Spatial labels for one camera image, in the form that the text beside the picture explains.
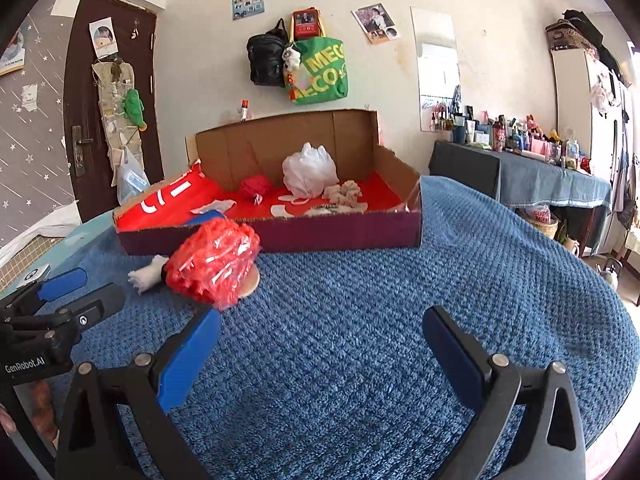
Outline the blue knitted blanket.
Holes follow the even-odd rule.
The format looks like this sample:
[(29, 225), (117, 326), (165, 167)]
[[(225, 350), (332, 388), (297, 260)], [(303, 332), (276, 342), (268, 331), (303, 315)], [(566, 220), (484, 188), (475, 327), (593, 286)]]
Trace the blue knitted blanket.
[(611, 287), (486, 195), (421, 191), (416, 248), (259, 256), (170, 414), (210, 478), (431, 477), (471, 419), (423, 338), (433, 306), (515, 364), (564, 363), (587, 442), (618, 414), (639, 337)]

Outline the green plush toy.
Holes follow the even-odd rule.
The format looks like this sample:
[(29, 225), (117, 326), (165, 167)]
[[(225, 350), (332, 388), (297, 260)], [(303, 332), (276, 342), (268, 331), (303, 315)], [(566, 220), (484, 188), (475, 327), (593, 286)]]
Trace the green plush toy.
[(144, 105), (137, 89), (131, 88), (127, 91), (122, 101), (122, 110), (127, 119), (140, 131), (145, 131), (148, 128), (143, 116)]

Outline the white mesh bath pouf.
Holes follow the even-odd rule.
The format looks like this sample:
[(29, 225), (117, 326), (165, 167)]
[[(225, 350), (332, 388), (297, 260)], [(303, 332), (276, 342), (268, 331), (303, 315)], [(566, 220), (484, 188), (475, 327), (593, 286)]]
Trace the white mesh bath pouf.
[(306, 142), (282, 162), (283, 184), (296, 198), (316, 198), (338, 183), (335, 162), (323, 145)]

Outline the white cloth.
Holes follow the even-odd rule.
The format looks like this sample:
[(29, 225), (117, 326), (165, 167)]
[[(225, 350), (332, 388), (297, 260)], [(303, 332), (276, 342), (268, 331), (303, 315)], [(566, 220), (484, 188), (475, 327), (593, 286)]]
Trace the white cloth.
[(165, 281), (164, 266), (168, 258), (156, 255), (151, 262), (138, 270), (128, 273), (128, 283), (134, 286), (138, 295), (142, 295)]

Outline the red foam net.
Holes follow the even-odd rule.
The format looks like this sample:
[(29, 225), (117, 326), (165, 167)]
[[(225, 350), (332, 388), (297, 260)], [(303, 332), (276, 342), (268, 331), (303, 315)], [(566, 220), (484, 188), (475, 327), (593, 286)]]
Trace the red foam net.
[(239, 302), (240, 284), (256, 264), (259, 251), (259, 236), (247, 224), (209, 220), (168, 259), (165, 284), (222, 312)]

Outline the green tote bag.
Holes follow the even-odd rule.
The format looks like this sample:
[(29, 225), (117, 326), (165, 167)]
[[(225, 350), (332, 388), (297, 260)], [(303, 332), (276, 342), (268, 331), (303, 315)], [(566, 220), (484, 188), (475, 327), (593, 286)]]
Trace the green tote bag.
[(325, 36), (294, 41), (282, 54), (288, 98), (296, 105), (345, 99), (349, 84), (341, 40)]

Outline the red knitted towel plush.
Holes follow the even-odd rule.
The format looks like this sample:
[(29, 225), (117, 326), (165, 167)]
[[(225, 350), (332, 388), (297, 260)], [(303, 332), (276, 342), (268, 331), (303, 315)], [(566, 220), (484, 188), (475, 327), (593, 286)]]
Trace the red knitted towel plush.
[(263, 174), (248, 177), (241, 182), (240, 191), (244, 196), (259, 206), (272, 188), (272, 184)]

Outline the blue poster on wall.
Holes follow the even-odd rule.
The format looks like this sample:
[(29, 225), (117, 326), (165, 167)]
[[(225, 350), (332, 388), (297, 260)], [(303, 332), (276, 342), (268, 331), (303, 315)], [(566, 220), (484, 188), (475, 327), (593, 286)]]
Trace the blue poster on wall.
[(231, 0), (232, 20), (239, 21), (265, 12), (265, 0)]

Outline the brown round puff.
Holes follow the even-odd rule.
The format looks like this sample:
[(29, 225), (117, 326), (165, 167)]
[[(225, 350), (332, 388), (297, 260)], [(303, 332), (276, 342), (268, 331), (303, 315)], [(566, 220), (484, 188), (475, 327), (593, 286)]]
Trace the brown round puff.
[(239, 298), (244, 299), (250, 296), (259, 286), (260, 273), (256, 264), (253, 264), (248, 270), (246, 277), (239, 287)]

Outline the white wardrobe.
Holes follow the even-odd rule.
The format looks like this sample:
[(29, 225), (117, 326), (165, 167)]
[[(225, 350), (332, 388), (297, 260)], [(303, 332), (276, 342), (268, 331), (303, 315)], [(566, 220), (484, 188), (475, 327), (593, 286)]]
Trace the white wardrobe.
[(578, 143), (595, 177), (615, 181), (623, 147), (622, 85), (585, 50), (557, 50), (551, 57), (556, 130)]

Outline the dark brown door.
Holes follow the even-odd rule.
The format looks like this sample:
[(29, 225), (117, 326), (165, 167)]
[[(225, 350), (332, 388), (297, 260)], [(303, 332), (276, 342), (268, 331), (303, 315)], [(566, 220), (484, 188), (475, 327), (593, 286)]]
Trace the dark brown door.
[(153, 54), (157, 17), (120, 0), (80, 0), (64, 75), (66, 154), (83, 222), (118, 206), (122, 160), (164, 178)]

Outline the table with blue cloth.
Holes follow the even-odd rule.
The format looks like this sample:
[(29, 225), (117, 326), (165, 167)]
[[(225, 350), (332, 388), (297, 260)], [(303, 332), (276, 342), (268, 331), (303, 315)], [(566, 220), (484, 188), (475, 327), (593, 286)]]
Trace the table with blue cloth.
[(608, 181), (508, 152), (437, 141), (428, 163), (433, 176), (474, 188), (511, 209), (549, 205), (568, 210), (568, 235), (594, 252), (611, 213)]

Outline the white rabbit hair clip card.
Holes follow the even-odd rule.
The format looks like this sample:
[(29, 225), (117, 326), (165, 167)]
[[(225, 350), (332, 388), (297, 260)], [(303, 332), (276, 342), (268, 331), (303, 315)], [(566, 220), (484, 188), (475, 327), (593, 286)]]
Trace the white rabbit hair clip card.
[(369, 208), (367, 203), (357, 202), (355, 205), (341, 205), (318, 200), (302, 200), (293, 195), (278, 197), (277, 203), (269, 209), (273, 218), (289, 219), (294, 217), (320, 217), (332, 214), (362, 214)]

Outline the black backpack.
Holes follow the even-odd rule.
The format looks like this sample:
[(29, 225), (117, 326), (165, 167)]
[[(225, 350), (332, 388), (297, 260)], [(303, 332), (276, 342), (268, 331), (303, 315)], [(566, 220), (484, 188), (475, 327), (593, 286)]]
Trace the black backpack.
[(288, 46), (288, 31), (280, 18), (273, 29), (247, 40), (250, 80), (255, 86), (284, 88), (283, 51)]

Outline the beige scrunchie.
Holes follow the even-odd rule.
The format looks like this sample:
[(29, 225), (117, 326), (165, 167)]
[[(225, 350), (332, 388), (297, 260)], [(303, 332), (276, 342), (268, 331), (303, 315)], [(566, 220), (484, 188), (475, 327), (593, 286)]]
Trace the beige scrunchie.
[(368, 209), (368, 204), (360, 202), (361, 197), (361, 188), (353, 180), (348, 180), (343, 184), (327, 186), (322, 194), (322, 198), (331, 205), (365, 211)]

